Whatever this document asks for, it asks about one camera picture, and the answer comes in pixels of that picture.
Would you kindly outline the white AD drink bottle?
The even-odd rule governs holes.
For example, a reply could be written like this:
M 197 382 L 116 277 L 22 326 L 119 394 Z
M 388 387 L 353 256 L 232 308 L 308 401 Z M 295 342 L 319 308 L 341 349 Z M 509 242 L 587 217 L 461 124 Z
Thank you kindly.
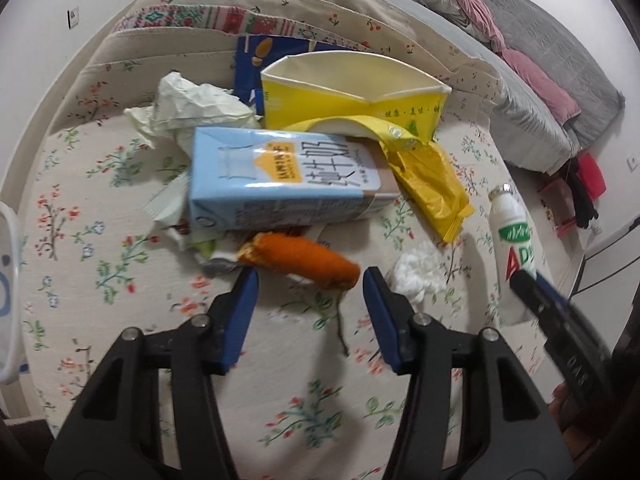
M 530 319 L 528 310 L 512 292 L 510 278 L 519 270 L 536 275 L 533 231 L 527 212 L 514 196 L 510 184 L 500 184 L 489 192 L 489 226 L 499 285 L 498 312 L 505 326 L 514 326 Z

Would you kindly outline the small white tissue wad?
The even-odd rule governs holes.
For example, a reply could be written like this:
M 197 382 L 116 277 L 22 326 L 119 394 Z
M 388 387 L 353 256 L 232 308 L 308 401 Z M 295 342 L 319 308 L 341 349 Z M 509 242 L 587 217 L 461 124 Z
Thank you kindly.
M 387 284 L 413 306 L 422 304 L 426 296 L 443 292 L 446 288 L 438 260 L 423 252 L 402 254 L 388 272 Z

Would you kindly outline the yellow snack wrapper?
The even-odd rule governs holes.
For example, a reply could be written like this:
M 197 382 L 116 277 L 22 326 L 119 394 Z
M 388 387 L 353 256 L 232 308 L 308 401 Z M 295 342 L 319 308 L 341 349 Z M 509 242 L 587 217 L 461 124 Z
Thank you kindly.
M 445 244 L 457 238 L 463 221 L 474 214 L 469 194 L 444 150 L 388 120 L 364 115 L 334 116 L 303 120 L 285 130 L 341 134 L 378 142 L 396 180 Z

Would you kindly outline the light blue milk carton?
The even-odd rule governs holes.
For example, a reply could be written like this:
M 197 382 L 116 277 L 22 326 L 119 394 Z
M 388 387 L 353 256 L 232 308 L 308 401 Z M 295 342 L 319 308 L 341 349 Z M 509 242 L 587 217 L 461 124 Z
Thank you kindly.
M 198 127 L 188 206 L 201 229 L 265 231 L 369 218 L 400 195 L 375 140 Z

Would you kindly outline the white paper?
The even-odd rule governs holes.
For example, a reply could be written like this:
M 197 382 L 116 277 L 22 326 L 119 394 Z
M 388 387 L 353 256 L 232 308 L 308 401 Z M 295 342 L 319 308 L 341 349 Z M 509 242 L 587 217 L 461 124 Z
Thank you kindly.
M 151 105 L 125 108 L 124 115 L 152 146 L 171 142 L 188 156 L 198 127 L 259 128 L 254 110 L 229 90 L 194 84 L 178 72 L 160 80 Z

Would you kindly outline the blue snack box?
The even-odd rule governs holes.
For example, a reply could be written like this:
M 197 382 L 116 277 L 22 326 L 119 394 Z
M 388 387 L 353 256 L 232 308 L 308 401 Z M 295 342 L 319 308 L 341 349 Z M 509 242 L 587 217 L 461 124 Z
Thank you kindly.
M 288 55 L 318 50 L 315 41 L 278 36 L 243 36 L 235 53 L 233 94 L 244 104 L 254 107 L 258 116 L 265 115 L 262 71 Z

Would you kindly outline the white plastic trash bin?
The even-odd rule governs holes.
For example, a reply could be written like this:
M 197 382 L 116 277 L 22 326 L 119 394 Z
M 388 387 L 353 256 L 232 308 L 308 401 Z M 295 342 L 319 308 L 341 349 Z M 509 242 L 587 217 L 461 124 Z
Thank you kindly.
M 20 220 L 7 204 L 1 204 L 1 383 L 17 380 L 26 363 L 22 314 L 18 306 L 22 238 Z

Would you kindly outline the red bag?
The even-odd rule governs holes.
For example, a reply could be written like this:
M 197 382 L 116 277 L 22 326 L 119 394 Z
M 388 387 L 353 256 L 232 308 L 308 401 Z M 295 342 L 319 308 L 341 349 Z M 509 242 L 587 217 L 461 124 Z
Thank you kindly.
M 592 200 L 597 200 L 606 192 L 606 183 L 596 159 L 589 153 L 577 157 L 578 176 L 582 179 L 587 193 Z

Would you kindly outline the floral bed sheet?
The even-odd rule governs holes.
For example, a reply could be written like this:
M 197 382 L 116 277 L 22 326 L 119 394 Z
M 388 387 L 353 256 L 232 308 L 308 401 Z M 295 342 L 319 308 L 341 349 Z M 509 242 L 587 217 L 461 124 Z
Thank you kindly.
M 231 287 L 231 275 L 208 278 L 154 228 L 144 207 L 188 161 L 142 139 L 124 109 L 151 103 L 170 72 L 230 87 L 242 32 L 341 40 L 450 85 L 436 141 L 474 214 L 440 246 L 446 288 L 421 309 L 462 332 L 502 324 L 488 194 L 510 174 L 490 133 L 490 65 L 384 0 L 138 0 L 70 88 L 29 197 L 25 342 L 53 429 L 124 328 L 170 330 Z M 243 350 L 216 383 L 242 478 L 382 477 L 407 382 L 381 358 L 359 289 L 337 295 L 263 273 Z

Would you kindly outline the grey bed sheet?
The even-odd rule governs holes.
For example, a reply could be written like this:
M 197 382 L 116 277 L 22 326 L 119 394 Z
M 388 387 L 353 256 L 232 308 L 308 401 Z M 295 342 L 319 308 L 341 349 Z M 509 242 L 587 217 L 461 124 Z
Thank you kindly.
M 574 136 L 553 118 L 547 105 L 512 68 L 490 50 L 488 40 L 454 0 L 384 0 L 430 26 L 465 54 L 490 65 L 499 90 L 490 98 L 490 133 L 510 164 L 552 174 L 577 154 Z

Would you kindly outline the pink duvet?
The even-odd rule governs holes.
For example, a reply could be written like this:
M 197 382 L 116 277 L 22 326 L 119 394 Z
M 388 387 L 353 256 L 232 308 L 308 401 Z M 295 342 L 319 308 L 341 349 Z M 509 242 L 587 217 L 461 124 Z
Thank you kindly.
M 491 51 L 506 62 L 522 81 L 535 92 L 550 110 L 556 122 L 564 126 L 580 115 L 582 110 L 575 100 L 558 86 L 526 54 L 509 48 L 498 29 L 488 6 L 483 0 L 456 0 L 458 7 L 470 23 L 489 40 Z

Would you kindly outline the grey pillow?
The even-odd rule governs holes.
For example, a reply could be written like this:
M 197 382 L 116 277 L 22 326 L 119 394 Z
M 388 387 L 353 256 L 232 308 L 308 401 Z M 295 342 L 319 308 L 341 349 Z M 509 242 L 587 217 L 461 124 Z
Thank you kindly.
M 506 45 L 526 54 L 577 103 L 570 126 L 589 148 L 625 106 L 623 93 L 584 45 L 556 18 L 530 0 L 483 0 Z

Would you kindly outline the white wall socket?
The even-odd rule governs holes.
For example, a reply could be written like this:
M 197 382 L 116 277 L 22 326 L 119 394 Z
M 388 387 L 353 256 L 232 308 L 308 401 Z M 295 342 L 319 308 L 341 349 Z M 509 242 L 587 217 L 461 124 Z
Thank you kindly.
M 69 29 L 75 28 L 79 24 L 79 9 L 73 8 L 67 11 L 67 26 Z

